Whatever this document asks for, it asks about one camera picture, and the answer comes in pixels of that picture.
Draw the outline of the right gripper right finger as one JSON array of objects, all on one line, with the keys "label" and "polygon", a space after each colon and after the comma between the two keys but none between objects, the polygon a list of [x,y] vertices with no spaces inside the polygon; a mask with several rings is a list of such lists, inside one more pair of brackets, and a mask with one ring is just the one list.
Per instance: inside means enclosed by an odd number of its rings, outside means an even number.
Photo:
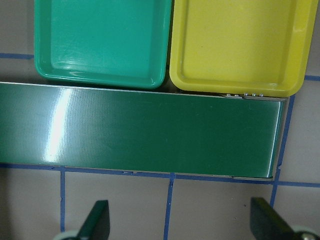
[{"label": "right gripper right finger", "polygon": [[300,239],[300,233],[294,231],[262,197],[250,200],[250,230],[256,240]]}]

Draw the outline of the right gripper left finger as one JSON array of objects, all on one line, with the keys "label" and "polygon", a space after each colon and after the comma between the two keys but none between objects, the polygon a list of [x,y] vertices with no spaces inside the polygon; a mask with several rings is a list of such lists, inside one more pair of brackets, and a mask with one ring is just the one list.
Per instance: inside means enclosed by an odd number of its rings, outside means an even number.
[{"label": "right gripper left finger", "polygon": [[95,202],[81,226],[78,240],[108,240],[110,236],[110,212],[108,200]]}]

